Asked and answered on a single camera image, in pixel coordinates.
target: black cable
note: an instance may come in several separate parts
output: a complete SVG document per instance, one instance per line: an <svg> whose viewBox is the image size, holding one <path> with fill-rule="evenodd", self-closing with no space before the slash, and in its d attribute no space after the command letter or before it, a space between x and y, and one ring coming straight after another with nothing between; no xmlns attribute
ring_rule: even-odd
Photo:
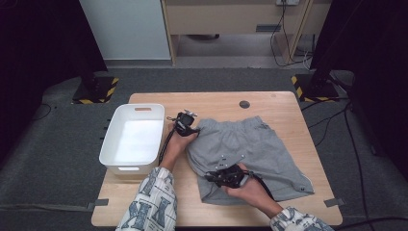
<svg viewBox="0 0 408 231"><path fill-rule="evenodd" d="M263 188L265 189L265 191L267 192L268 196L269 196L272 200L277 201L277 200L275 200L275 198L273 198L272 192L270 192L270 190L269 190L267 184L265 184L264 180L263 180L261 177L259 177L257 174L252 174L252 176L262 185L262 187L263 187Z"/></svg>
<svg viewBox="0 0 408 231"><path fill-rule="evenodd" d="M336 100L336 99L348 99L348 98L347 98L347 97L334 97L334 98L322 99L322 100L320 100L320 101L314 102L313 104L308 105L308 106L302 108L301 111L304 111L304 110L306 110L306 109L308 109L308 108L311 108L311 107L313 107L313 106L315 106L315 105L317 105L317 104L319 104L319 103L326 102L326 101L330 101L330 100Z"/></svg>
<svg viewBox="0 0 408 231"><path fill-rule="evenodd" d="M47 106L47 107L48 107L48 112L47 112L45 115L41 116L41 117L33 118L33 119L32 119L33 121L37 121L37 120L43 119L43 118L47 117L47 116L51 113L51 110L52 110L52 109L51 109L51 106L49 106L48 104L44 104L44 103L42 103L41 105Z"/></svg>
<svg viewBox="0 0 408 231"><path fill-rule="evenodd" d="M345 108L347 109L350 104L351 104L351 102L348 102L348 104L345 106ZM360 162L360 157L358 155L356 143L354 141L353 134L351 133L350 125L348 124L347 110L344 110L344 120L345 120L345 125L347 126L348 134L350 135L350 138L351 138L351 143L353 144L354 154L356 156L357 165L358 165L358 169L359 169L361 194L362 194L362 197L363 197L364 213L366 215L366 219L370 220L369 213L368 213L368 210L367 210L366 192L365 192L365 188L364 188L363 171L361 169L361 162ZM371 230L374 230L374 227L372 226L372 224L370 222L369 222L369 226L370 226Z"/></svg>
<svg viewBox="0 0 408 231"><path fill-rule="evenodd" d="M312 106L314 106L314 105L316 105L318 103L320 103L320 102L317 102L317 103L315 103L313 105L310 105L310 106L304 108L303 110L305 110L305 109L307 109L309 107L312 107ZM343 110L341 110L339 113L336 113L336 114L334 114L334 115L332 115L332 116L330 116L329 118L326 118L326 119L331 119L332 117L339 115L341 112L344 113L345 124L346 124L346 127L347 127L348 134L350 135L350 138L351 138L351 142L352 142L352 145L353 145L353 148L354 148L354 153L356 155L356 160L357 160L357 164L358 164L358 168L359 168L360 185L361 185L361 192L362 192L362 197L363 197L363 208L364 208L364 211L365 211L366 221L336 227L335 230L343 230L343 229L346 229L346 228L352 228L352 227L360 226L360 225L364 225L364 224L368 224L370 226L370 229L374 230L374 227L372 226L372 224L375 223L375 222L386 221L386 220L404 220L404 221L408 221L408 218L399 218L399 217L385 217L385 218L374 218L374 219L370 219L370 217L369 217L369 213L368 213L368 209L367 209L367 201L366 201L366 191L365 191L365 188L364 188L363 172L362 172L362 168L361 168L361 162L360 162L360 158L359 158L359 155L358 155L355 140L354 140L354 137L353 137L353 135L351 133L351 129L350 129L348 119L347 119L347 109L349 108L350 104L351 104L351 102L348 102ZM326 119L324 119L324 120L310 126L309 128L322 123Z"/></svg>
<svg viewBox="0 0 408 231"><path fill-rule="evenodd" d="M276 63L278 66L283 66L283 67L284 67L284 66L293 65L293 64L302 64L302 63L305 61L304 59L303 59L302 61L293 61L293 59L292 59L292 57L291 57L291 60L293 61L293 63L290 63L290 64L280 64L280 63L278 63L278 61L276 60L276 54L275 54L275 51L273 50L273 46L272 46L272 39L273 39L275 33L277 32L277 31L276 31L277 28L281 25L281 22L284 20L285 10L286 10L285 4L286 4L286 2L283 1L282 15L281 15L281 17L280 17L280 19L279 19L279 22L278 22L277 26L276 26L275 29L273 30L272 36L270 37L270 40L269 40L270 50L272 51L273 59L275 60L275 63ZM283 30L284 30L286 39L288 39L288 36L286 35L286 32L285 32L285 27L282 26L282 28L283 28Z"/></svg>
<svg viewBox="0 0 408 231"><path fill-rule="evenodd" d="M312 51L307 51L307 50L301 50L298 47L296 47L296 51L299 51L303 54L295 54L296 56L305 56L304 54L307 52L308 54L310 54L310 56L313 56L313 54L315 53L315 35L313 35L313 39L312 39Z"/></svg>
<svg viewBox="0 0 408 231"><path fill-rule="evenodd" d="M320 141L319 141L317 144L315 144L315 146L319 146L319 145L324 141L324 139L325 139L325 137L326 137L326 134L327 134L327 129L328 129L328 127L329 127L329 124L330 124L331 119L334 118L335 116L338 116L338 115L340 115L341 113L343 113L344 110L347 109L347 107L348 107L348 104L347 104L347 105L345 106L345 108L342 109L341 111L335 113L334 115L332 115L332 116L330 116L330 117L324 118L323 120L321 120L321 121L315 123L314 125L311 125L311 126L308 127L309 129L311 129L312 127L315 127L315 126L317 126L317 125L323 123L325 120L328 119L328 121L327 121L327 123L326 123L326 128L325 128L325 130L324 130L323 137L320 139Z"/></svg>
<svg viewBox="0 0 408 231"><path fill-rule="evenodd" d="M168 142L170 141L171 137L173 136L174 131L176 130L176 127L174 126L173 129L168 133L167 138L165 143L163 143L162 150L159 153L159 164L162 162L163 157L165 156L165 151L168 145Z"/></svg>

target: bin handle hole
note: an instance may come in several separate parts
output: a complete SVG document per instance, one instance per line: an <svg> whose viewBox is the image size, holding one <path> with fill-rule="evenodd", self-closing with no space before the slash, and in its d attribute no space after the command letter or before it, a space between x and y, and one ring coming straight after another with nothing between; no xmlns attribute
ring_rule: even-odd
<svg viewBox="0 0 408 231"><path fill-rule="evenodd" d="M119 167L119 170L139 170L138 167Z"/></svg>
<svg viewBox="0 0 408 231"><path fill-rule="evenodd" d="M136 112L146 112L146 111L152 111L151 108L135 108Z"/></svg>

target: person's right hand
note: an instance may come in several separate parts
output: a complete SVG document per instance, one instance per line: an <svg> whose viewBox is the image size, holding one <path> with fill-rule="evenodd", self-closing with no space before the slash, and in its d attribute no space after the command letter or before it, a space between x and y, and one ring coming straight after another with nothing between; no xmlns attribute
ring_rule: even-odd
<svg viewBox="0 0 408 231"><path fill-rule="evenodd" d="M242 170L247 170L246 166L239 163L238 166ZM267 191L255 178L248 178L243 186L237 189L232 189L226 186L221 188L228 194L246 201L249 205L261 210L269 218L275 217L283 208L269 197Z"/></svg>

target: patterned sleeve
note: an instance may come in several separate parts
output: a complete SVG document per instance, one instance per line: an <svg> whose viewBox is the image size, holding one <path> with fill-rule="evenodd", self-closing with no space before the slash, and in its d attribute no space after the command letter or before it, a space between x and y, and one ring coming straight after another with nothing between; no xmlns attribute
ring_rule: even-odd
<svg viewBox="0 0 408 231"><path fill-rule="evenodd" d="M164 167L155 167L141 182L138 194L115 231L174 230L176 210L173 175Z"/></svg>
<svg viewBox="0 0 408 231"><path fill-rule="evenodd" d="M333 230L328 224L313 215L301 214L293 207L284 209L280 214L272 218L270 227L274 231L312 231L312 230Z"/></svg>

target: wall outlet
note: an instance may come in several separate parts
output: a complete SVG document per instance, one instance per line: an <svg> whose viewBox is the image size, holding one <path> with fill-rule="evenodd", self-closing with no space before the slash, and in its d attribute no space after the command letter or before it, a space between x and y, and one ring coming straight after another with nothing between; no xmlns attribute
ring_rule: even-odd
<svg viewBox="0 0 408 231"><path fill-rule="evenodd" d="M283 5L283 2L286 2L287 6L297 6L299 5L299 0L276 0L276 5Z"/></svg>

